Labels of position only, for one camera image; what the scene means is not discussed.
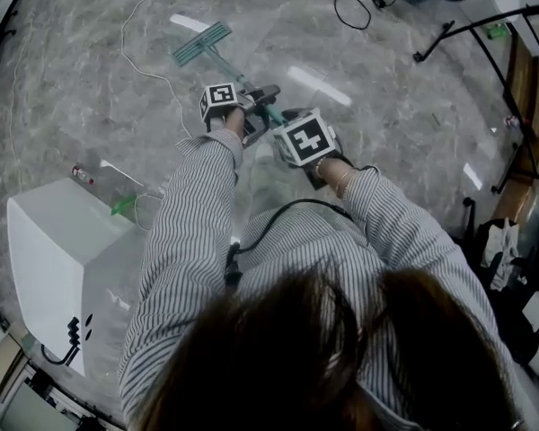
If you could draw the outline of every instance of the brown hair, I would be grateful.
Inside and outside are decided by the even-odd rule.
[[[509,431],[504,374],[475,321],[423,272],[385,274],[381,284],[386,307],[372,323],[315,268],[263,295],[216,299],[156,379],[137,429],[381,429],[357,377],[368,334],[392,324],[394,380],[412,419],[434,431]]]

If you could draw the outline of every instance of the person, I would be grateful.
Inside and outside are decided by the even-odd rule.
[[[119,369],[129,428],[523,429],[477,277],[376,167],[316,165],[351,220],[303,203],[277,217],[278,205],[254,206],[242,243],[265,234],[226,285],[242,139],[236,109],[225,129],[179,145],[185,161],[149,234]],[[262,144],[252,182],[264,165],[275,162]],[[284,192],[283,178],[265,179],[254,204]]]

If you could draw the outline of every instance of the floor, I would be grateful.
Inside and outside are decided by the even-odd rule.
[[[19,186],[9,127],[22,190],[66,177],[79,162],[96,179],[94,193],[112,205],[132,193],[159,193],[181,162],[174,147],[186,137],[180,107],[163,81],[137,74],[120,55],[120,27],[139,1],[21,0],[12,22],[18,33],[5,43],[0,68],[0,302],[16,321],[15,337],[23,336],[23,328],[10,275],[5,204]],[[468,34],[448,40],[424,64],[411,58],[441,23],[461,21],[457,6],[400,0],[383,12],[372,10],[368,30],[354,31],[337,20],[331,2],[148,0],[126,27],[125,50],[143,70],[171,80],[185,125],[197,136],[204,132],[201,91],[225,78],[205,58],[175,66],[170,54],[195,32],[169,18],[180,13],[205,24],[225,21],[234,33],[219,43],[220,53],[255,84],[279,84],[279,107],[318,107],[355,164],[378,165],[446,229],[459,230],[465,196],[474,197],[480,218],[487,218],[496,203],[490,185],[504,169],[511,140],[494,72]],[[340,11],[355,24],[365,17],[350,0],[340,0]],[[300,72],[311,81],[300,83]],[[101,168],[103,162],[144,187]],[[247,212],[251,164],[249,150],[237,212]],[[316,195],[301,172],[291,177],[299,196],[331,196]],[[140,210],[140,221],[151,223],[155,201],[141,200]],[[236,219],[236,231],[242,224]],[[63,388],[117,421],[115,369],[136,303],[135,283],[134,273],[108,290],[111,322],[87,379],[44,366]],[[27,350],[41,365],[36,348]]]

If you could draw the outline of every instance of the power adapter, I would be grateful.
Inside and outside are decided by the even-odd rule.
[[[385,0],[371,0],[377,8],[380,10],[384,9],[387,6]]]

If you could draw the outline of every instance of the black metal frame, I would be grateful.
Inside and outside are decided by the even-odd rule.
[[[520,174],[520,175],[530,177],[531,179],[539,180],[539,171],[537,170],[537,161],[535,160],[533,147],[531,146],[531,129],[525,126],[525,122],[523,121],[523,116],[521,115],[521,112],[519,111],[519,107],[517,106],[517,103],[515,102],[515,98],[513,97],[513,94],[511,93],[511,89],[508,86],[505,76],[501,73],[501,71],[499,70],[499,66],[493,59],[487,47],[485,47],[483,40],[479,37],[479,35],[475,31],[476,27],[480,27],[490,22],[503,20],[509,16],[514,16],[516,14],[523,15],[523,18],[525,19],[527,26],[529,27],[529,29],[531,30],[531,32],[533,33],[535,37],[535,41],[539,45],[539,38],[537,37],[537,34],[535,33],[535,30],[533,26],[531,25],[531,22],[527,19],[528,16],[534,16],[536,14],[539,14],[539,4],[537,4],[535,6],[526,5],[523,8],[519,8],[518,10],[497,14],[495,16],[491,16],[490,18],[485,18],[478,22],[473,22],[471,24],[468,24],[455,31],[450,31],[453,25],[455,24],[455,21],[447,22],[443,25],[441,33],[437,36],[437,38],[433,41],[433,43],[431,43],[431,46],[429,46],[429,48],[427,49],[425,53],[421,54],[418,51],[417,53],[413,55],[413,59],[415,60],[415,62],[418,62],[418,63],[423,62],[428,58],[428,56],[433,52],[433,50],[437,47],[437,45],[441,41],[448,39],[450,37],[453,37],[459,33],[469,31],[477,40],[477,43],[483,50],[483,53],[485,54],[485,56],[487,56],[487,58],[489,59],[491,66],[495,70],[497,77],[499,78],[499,80],[501,81],[501,84],[503,85],[503,96],[505,97],[505,100],[508,103],[509,110],[515,117],[517,117],[517,120],[519,121],[519,128],[521,130],[521,133],[523,134],[523,142],[521,145],[526,146],[527,153],[529,154],[529,158],[531,159],[531,166],[533,168],[532,171],[526,171],[526,170],[522,170],[522,169],[518,169],[514,167],[513,162],[515,161],[517,157],[517,152],[519,150],[519,147],[521,146],[521,145],[514,145],[514,152],[511,156],[511,159],[509,160],[505,173],[503,174],[501,180],[499,181],[499,184],[491,187],[491,191],[493,191],[493,193],[498,193],[498,194],[501,193],[501,191],[505,188],[505,185],[507,184],[508,179],[511,176],[511,174]]]

